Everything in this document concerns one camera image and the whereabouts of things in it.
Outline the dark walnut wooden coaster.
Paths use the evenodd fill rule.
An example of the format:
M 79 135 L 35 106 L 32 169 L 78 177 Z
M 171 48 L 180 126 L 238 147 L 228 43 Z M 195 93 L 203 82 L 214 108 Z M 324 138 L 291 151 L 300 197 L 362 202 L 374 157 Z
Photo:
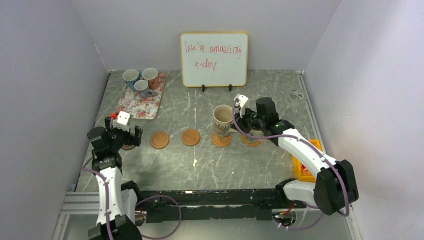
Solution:
M 123 144 L 122 145 L 122 149 L 123 150 L 126 150 L 126 151 L 128 151 L 128 150 L 132 150 L 132 149 L 134 149 L 136 146 L 134 145 L 134 144 Z

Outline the woven rattan coaster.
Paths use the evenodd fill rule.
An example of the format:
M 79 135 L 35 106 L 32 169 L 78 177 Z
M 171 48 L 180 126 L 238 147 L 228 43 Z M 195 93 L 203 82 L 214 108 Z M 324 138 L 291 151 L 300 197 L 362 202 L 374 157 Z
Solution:
M 213 132 L 211 134 L 210 140 L 216 147 L 223 148 L 230 144 L 232 138 L 230 134 L 224 137 L 219 137 L 215 132 Z
M 248 147 L 256 147 L 262 143 L 261 139 L 247 137 L 243 134 L 240 136 L 240 139 L 241 139 L 241 142 Z

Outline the light wooden coaster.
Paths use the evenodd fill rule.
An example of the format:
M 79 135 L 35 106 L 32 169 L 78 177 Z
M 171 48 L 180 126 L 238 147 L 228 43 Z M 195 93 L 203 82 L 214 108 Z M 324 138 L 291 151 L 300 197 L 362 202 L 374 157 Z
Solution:
M 164 131 L 155 132 L 149 140 L 150 145 L 155 149 L 165 148 L 170 141 L 169 135 Z
M 200 133 L 193 128 L 185 130 L 181 135 L 181 141 L 186 146 L 195 146 L 200 139 Z

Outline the cream coral pattern mug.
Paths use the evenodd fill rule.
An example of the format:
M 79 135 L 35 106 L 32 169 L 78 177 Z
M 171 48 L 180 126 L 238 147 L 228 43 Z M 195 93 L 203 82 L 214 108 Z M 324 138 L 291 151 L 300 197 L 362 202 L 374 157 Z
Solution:
M 233 112 L 229 105 L 218 105 L 214 108 L 213 113 L 213 129 L 219 138 L 224 138 L 229 133 L 236 133 L 237 130 L 232 128 Z

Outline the teal blue mug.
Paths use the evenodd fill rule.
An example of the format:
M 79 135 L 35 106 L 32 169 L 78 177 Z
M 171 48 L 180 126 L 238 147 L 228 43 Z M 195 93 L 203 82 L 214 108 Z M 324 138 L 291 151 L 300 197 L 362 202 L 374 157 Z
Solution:
M 130 90 L 136 92 L 135 83 L 141 79 L 141 72 L 136 69 L 128 69 L 122 74 L 122 79 Z

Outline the cream seahorse mug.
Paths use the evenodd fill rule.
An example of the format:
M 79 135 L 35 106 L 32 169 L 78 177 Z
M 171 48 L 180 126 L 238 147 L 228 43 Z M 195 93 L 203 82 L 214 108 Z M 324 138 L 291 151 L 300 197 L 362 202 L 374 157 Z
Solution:
M 262 138 L 264 136 L 264 133 L 261 130 L 254 130 L 254 129 L 251 129 L 249 134 L 251 136 L 259 137 L 259 138 Z

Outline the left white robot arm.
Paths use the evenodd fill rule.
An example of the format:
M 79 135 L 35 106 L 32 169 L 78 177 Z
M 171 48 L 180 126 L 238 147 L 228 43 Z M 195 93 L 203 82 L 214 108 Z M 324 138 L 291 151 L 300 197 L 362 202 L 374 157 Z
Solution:
M 96 225 L 87 233 L 90 240 L 140 240 L 135 210 L 143 203 L 134 181 L 123 183 L 122 157 L 124 146 L 138 147 L 142 129 L 130 127 L 132 115 L 121 111 L 104 119 L 105 126 L 92 128 L 87 137 L 93 149 L 91 168 L 82 171 L 95 175 L 98 184 L 99 210 Z

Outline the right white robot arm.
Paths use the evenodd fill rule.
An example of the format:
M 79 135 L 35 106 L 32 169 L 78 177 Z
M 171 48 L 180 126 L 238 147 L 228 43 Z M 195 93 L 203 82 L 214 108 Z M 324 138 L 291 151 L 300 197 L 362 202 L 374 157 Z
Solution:
M 269 140 L 275 146 L 294 156 L 315 178 L 315 182 L 288 179 L 275 188 L 275 202 L 282 208 L 292 202 L 314 204 L 323 214 L 350 214 L 350 204 L 357 201 L 357 188 L 353 165 L 346 159 L 337 160 L 308 141 L 293 124 L 281 119 L 270 97 L 256 100 L 251 110 L 248 97 L 236 95 L 232 106 L 232 128 L 251 138 L 251 130 L 262 132 L 259 140 Z

